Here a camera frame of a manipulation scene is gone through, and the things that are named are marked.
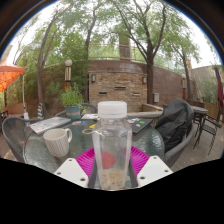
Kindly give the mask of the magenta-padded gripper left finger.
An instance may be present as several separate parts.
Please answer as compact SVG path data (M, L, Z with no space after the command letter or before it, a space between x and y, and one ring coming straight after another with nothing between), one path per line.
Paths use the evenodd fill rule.
M81 187L94 188L97 174L94 149L66 159L54 174Z

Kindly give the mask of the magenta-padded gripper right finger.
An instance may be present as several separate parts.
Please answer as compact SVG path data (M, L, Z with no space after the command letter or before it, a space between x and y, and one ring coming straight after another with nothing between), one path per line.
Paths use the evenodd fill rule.
M136 147L131 148L129 175L133 188L143 187L172 173L158 156L148 156Z

